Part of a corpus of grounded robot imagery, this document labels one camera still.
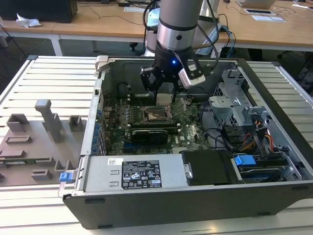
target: barcode label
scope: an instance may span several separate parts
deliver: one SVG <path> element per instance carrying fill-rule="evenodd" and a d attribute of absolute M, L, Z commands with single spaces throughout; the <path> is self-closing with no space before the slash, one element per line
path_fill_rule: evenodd
<path fill-rule="evenodd" d="M 108 165 L 122 165 L 123 158 L 109 158 Z"/>

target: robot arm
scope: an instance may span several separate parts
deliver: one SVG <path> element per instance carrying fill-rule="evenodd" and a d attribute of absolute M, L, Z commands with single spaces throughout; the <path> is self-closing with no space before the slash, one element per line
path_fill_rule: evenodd
<path fill-rule="evenodd" d="M 191 48 L 201 6 L 202 0 L 161 1 L 155 60 L 151 68 L 141 70 L 144 87 L 155 93 L 155 99 L 164 82 L 174 84 L 175 101 L 177 93 L 204 82 L 205 75 L 211 72 L 210 67 L 200 66 Z M 151 73 L 155 76 L 153 83 L 149 81 Z"/>

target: white paper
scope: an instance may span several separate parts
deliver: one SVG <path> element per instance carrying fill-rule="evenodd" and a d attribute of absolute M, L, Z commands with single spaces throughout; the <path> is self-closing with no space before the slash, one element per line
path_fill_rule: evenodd
<path fill-rule="evenodd" d="M 19 14 L 16 14 L 16 15 L 18 16 L 16 22 L 22 27 L 28 28 L 28 27 L 34 27 L 34 26 L 41 26 L 41 23 L 37 19 L 27 19 L 27 18 L 20 16 Z"/>
<path fill-rule="evenodd" d="M 252 16 L 256 21 L 272 21 L 272 22 L 286 22 L 281 17 L 269 16 Z"/>

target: computer case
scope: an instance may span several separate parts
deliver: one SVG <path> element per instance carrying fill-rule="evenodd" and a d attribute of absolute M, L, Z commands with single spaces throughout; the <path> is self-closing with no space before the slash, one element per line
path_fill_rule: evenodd
<path fill-rule="evenodd" d="M 28 19 L 71 23 L 76 12 L 76 0 L 0 0 L 3 20 L 15 20 L 18 13 Z"/>

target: wooden desk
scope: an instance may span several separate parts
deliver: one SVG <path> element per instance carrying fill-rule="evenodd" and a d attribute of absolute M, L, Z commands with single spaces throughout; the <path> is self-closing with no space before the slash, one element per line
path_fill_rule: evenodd
<path fill-rule="evenodd" d="M 79 6 L 72 23 L 57 23 L 52 32 L 57 34 L 143 38 L 144 27 L 142 25 L 142 13 L 124 12 L 124 8 L 118 5 Z"/>
<path fill-rule="evenodd" d="M 283 7 L 288 7 L 290 11 L 298 15 L 289 13 L 287 10 L 282 11 Z M 99 16 L 92 10 L 100 17 L 120 16 L 133 23 L 119 17 L 99 19 Z M 286 22 L 256 21 L 243 8 L 239 7 L 235 0 L 231 0 L 229 4 L 221 0 L 218 12 L 220 14 L 224 13 L 228 17 L 229 28 L 237 38 L 235 47 L 313 51 L 313 30 L 310 28 L 312 27 L 313 10 L 292 7 L 290 1 L 277 1 L 275 6 L 271 7 L 271 10 L 275 13 L 282 11 L 280 14 Z M 226 24 L 224 16 L 221 16 L 221 23 Z M 141 25 L 142 13 L 124 12 L 124 8 L 118 7 L 118 5 L 79 6 L 77 15 L 69 24 L 42 22 L 43 26 L 29 29 L 17 25 L 15 21 L 2 21 L 1 24 L 14 37 L 50 39 L 55 54 L 58 56 L 63 55 L 60 46 L 61 39 L 90 40 L 93 42 L 142 42 L 144 37 L 144 27 Z M 216 44 L 218 50 L 225 46 L 227 40 L 226 33 L 221 33 Z"/>
<path fill-rule="evenodd" d="M 57 56 L 62 56 L 61 39 L 90 40 L 95 47 L 95 41 L 114 42 L 142 42 L 144 27 L 142 25 L 142 13 L 124 12 L 123 7 L 113 6 L 78 6 L 77 15 L 72 23 L 41 22 L 38 27 L 24 28 L 15 21 L 0 21 L 0 24 L 13 37 L 48 38 Z M 7 36 L 0 29 L 0 36 Z"/>
<path fill-rule="evenodd" d="M 289 8 L 299 16 L 289 13 L 287 9 L 282 11 L 283 8 Z M 229 29 L 237 38 L 235 47 L 313 51 L 313 10 L 293 7 L 292 1 L 277 1 L 270 10 L 275 14 L 282 11 L 279 15 L 284 17 L 286 22 L 256 21 L 234 0 L 229 4 L 220 1 L 218 13 L 227 15 Z M 220 19 L 221 23 L 226 25 L 225 17 L 221 16 Z M 227 35 L 221 33 L 221 46 L 225 41 Z"/>

